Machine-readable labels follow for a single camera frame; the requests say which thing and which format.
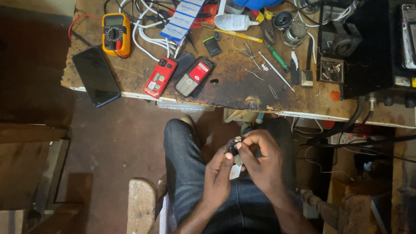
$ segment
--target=burnt workbench surface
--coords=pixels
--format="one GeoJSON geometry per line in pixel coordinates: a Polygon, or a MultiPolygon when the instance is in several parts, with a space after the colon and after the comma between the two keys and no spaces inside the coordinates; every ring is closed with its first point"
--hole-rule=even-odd
{"type": "MultiPolygon", "coordinates": [[[[104,0],[77,0],[74,16],[82,14],[91,14],[102,17],[104,15],[103,10],[104,0]]],[[[130,12],[131,7],[126,6],[125,9],[130,12]]],[[[108,12],[118,12],[118,8],[114,1],[110,1],[107,5],[108,12]]],[[[292,6],[287,3],[280,4],[274,7],[271,11],[279,12],[282,10],[293,10],[292,6]]],[[[319,13],[311,15],[315,21],[319,21],[319,13]]],[[[92,18],[84,17],[79,19],[73,30],[79,35],[84,37],[89,43],[93,45],[101,44],[102,40],[102,25],[101,21],[92,18]]],[[[160,29],[155,27],[145,29],[144,32],[152,38],[155,38],[160,29]]],[[[300,85],[294,86],[296,92],[292,92],[290,89],[283,90],[284,82],[270,69],[266,71],[259,70],[252,60],[244,55],[240,54],[237,49],[233,48],[232,41],[233,36],[221,33],[222,40],[218,42],[222,49],[222,53],[210,57],[207,49],[203,44],[203,40],[213,35],[212,31],[203,29],[193,29],[192,40],[194,41],[199,53],[196,54],[190,43],[187,43],[185,50],[191,52],[195,57],[206,56],[212,60],[216,67],[209,77],[211,79],[218,79],[219,83],[216,85],[211,84],[209,81],[205,84],[197,98],[184,98],[174,89],[174,83],[168,84],[164,90],[162,97],[174,99],[179,102],[189,102],[202,105],[213,105],[220,107],[228,107],[232,109],[253,109],[263,112],[300,112],[323,117],[335,117],[339,119],[348,119],[354,113],[356,108],[355,100],[344,100],[342,102],[334,102],[331,100],[329,93],[331,90],[339,90],[339,85],[317,82],[316,76],[316,64],[314,60],[311,61],[311,70],[314,76],[313,88],[302,88],[300,85]],[[245,69],[254,72],[262,81],[255,75],[247,72],[245,69]],[[271,85],[277,93],[278,100],[275,99],[268,87],[271,85]]],[[[318,28],[310,27],[309,32],[317,38],[318,28]]],[[[249,30],[245,34],[261,37],[260,27],[250,26],[249,30]]],[[[281,54],[284,61],[289,64],[291,59],[292,49],[285,46],[280,40],[280,33],[276,32],[277,42],[274,48],[281,54]]],[[[304,42],[296,48],[295,52],[299,60],[300,70],[306,68],[306,57],[308,47],[309,36],[307,36],[304,42]]],[[[243,48],[243,43],[247,40],[236,37],[234,39],[234,46],[237,48],[243,48]]],[[[149,42],[145,42],[139,38],[138,43],[146,48],[153,56],[162,57],[166,56],[166,49],[160,46],[156,46],[149,42]]],[[[279,70],[279,72],[289,81],[290,73],[286,74],[281,66],[268,52],[267,47],[263,43],[248,42],[250,48],[256,55],[256,62],[259,66],[265,63],[263,58],[258,55],[257,49],[260,49],[262,54],[279,70]]],[[[67,88],[77,89],[82,87],[83,84],[72,62],[72,56],[80,51],[86,49],[86,46],[79,40],[73,39],[71,47],[68,50],[67,55],[67,67],[64,70],[61,84],[67,88]]],[[[138,47],[131,42],[131,54],[128,59],[121,59],[116,56],[104,55],[110,69],[116,77],[116,82],[122,92],[129,93],[128,96],[142,97],[143,87],[145,86],[149,76],[155,68],[157,62],[151,59],[148,55],[142,52],[138,47]]],[[[364,111],[360,119],[363,119],[367,110],[364,111]]],[[[374,116],[370,118],[370,123],[375,122],[377,124],[398,124],[402,126],[415,127],[414,109],[406,109],[402,105],[395,105],[393,107],[384,107],[382,105],[377,106],[374,116]]]]}

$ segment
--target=green screwdriver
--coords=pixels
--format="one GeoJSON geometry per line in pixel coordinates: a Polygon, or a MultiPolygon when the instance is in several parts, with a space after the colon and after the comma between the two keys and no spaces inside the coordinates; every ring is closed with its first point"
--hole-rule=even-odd
{"type": "Polygon", "coordinates": [[[283,61],[282,57],[279,55],[279,53],[272,47],[272,45],[267,44],[266,40],[262,38],[264,43],[266,43],[267,48],[269,49],[270,53],[272,53],[273,57],[280,63],[280,65],[283,67],[286,73],[290,72],[289,66],[283,61]]]}

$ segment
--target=man's left hand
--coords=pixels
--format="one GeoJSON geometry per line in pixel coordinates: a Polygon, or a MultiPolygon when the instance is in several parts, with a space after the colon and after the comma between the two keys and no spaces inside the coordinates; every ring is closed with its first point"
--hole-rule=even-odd
{"type": "Polygon", "coordinates": [[[221,147],[207,164],[205,169],[204,193],[201,203],[207,209],[217,209],[230,196],[230,172],[234,160],[231,153],[226,153],[227,146],[221,147]]]}

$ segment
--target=jeans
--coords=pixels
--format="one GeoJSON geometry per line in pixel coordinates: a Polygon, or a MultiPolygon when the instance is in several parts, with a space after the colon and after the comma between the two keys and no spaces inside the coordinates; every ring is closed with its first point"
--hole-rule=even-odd
{"type": "MultiPolygon", "coordinates": [[[[292,133],[284,118],[265,120],[256,129],[266,129],[284,152],[283,180],[286,189],[295,192],[295,159],[292,133]]],[[[171,119],[164,131],[166,173],[169,199],[178,226],[202,198],[206,163],[196,144],[192,128],[184,121],[171,119]]],[[[260,157],[260,149],[255,157],[260,157]]],[[[252,229],[262,233],[280,233],[280,226],[270,200],[257,188],[250,176],[231,183],[227,201],[217,210],[203,233],[252,229]]]]}

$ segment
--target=yellow multimeter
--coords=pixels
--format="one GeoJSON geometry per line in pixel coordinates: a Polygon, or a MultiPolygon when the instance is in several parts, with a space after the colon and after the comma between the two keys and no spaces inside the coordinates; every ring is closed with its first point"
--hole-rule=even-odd
{"type": "Polygon", "coordinates": [[[130,20],[123,13],[110,13],[103,16],[103,50],[116,56],[130,54],[130,20]]]}

